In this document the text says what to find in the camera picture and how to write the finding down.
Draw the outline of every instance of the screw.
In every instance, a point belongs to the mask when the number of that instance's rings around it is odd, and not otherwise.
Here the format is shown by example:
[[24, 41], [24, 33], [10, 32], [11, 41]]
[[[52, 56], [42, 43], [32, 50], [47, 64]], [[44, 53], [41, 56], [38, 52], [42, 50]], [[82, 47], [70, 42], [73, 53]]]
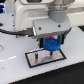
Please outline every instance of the screw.
[[58, 25], [58, 27], [61, 27], [61, 25]]
[[0, 23], [0, 26], [3, 26], [3, 23]]
[[41, 30], [41, 27], [39, 27], [39, 30]]
[[12, 16], [14, 16], [14, 14], [12, 14]]

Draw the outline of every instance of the white surface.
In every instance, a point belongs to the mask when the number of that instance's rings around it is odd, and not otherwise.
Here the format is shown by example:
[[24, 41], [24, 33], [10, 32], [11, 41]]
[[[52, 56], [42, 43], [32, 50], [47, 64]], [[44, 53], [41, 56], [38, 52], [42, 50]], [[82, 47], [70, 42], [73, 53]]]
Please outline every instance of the white surface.
[[[1, 28], [13, 31], [12, 20], [11, 14], [0, 15], [0, 22], [4, 24]], [[84, 61], [84, 32], [78, 27], [72, 29], [62, 46], [66, 60], [35, 68], [29, 68], [25, 53], [38, 48], [36, 39], [16, 38], [0, 33], [0, 45], [3, 46], [3, 50], [0, 51], [0, 84], [15, 82]]]

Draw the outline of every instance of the black base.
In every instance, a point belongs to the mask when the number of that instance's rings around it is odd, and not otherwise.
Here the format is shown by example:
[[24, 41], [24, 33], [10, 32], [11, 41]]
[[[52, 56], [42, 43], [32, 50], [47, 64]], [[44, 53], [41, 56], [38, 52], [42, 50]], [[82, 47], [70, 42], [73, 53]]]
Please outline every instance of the black base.
[[45, 62], [45, 63], [42, 63], [42, 64], [37, 64], [37, 65], [34, 65], [34, 66], [31, 66], [30, 61], [29, 61], [29, 59], [27, 57], [27, 54], [32, 53], [32, 52], [28, 52], [25, 55], [26, 55], [26, 59], [27, 59], [27, 62], [28, 62], [29, 67], [30, 68], [33, 68], [33, 67], [37, 67], [37, 66], [42, 66], [42, 65], [45, 65], [45, 64], [49, 64], [49, 63], [52, 63], [52, 62], [56, 62], [56, 61], [60, 61], [60, 60], [65, 60], [66, 57], [65, 57], [64, 53], [61, 50], [59, 50], [59, 51], [62, 54], [63, 58], [57, 59], [57, 60], [53, 60], [53, 61], [49, 61], [49, 62]]

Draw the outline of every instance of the cable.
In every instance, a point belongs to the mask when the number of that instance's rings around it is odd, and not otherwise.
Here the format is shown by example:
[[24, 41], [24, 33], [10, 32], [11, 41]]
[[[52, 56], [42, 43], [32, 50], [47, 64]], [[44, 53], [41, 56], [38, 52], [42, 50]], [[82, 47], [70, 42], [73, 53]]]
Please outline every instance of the cable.
[[0, 29], [0, 32], [5, 33], [5, 34], [10, 34], [10, 35], [34, 36], [33, 28], [27, 28], [26, 30], [22, 30], [22, 31], [18, 31], [18, 32], [12, 32], [12, 31], [6, 31], [6, 30], [3, 30], [3, 29]]

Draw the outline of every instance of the blue printed object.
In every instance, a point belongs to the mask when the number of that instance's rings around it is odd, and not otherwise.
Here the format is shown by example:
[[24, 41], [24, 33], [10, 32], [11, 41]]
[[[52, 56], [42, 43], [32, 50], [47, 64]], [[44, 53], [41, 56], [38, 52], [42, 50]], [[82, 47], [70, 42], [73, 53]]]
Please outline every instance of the blue printed object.
[[57, 51], [59, 50], [61, 47], [61, 43], [57, 40], [57, 39], [54, 39], [54, 38], [48, 38], [48, 39], [45, 39], [45, 43], [43, 45], [43, 48], [47, 51]]

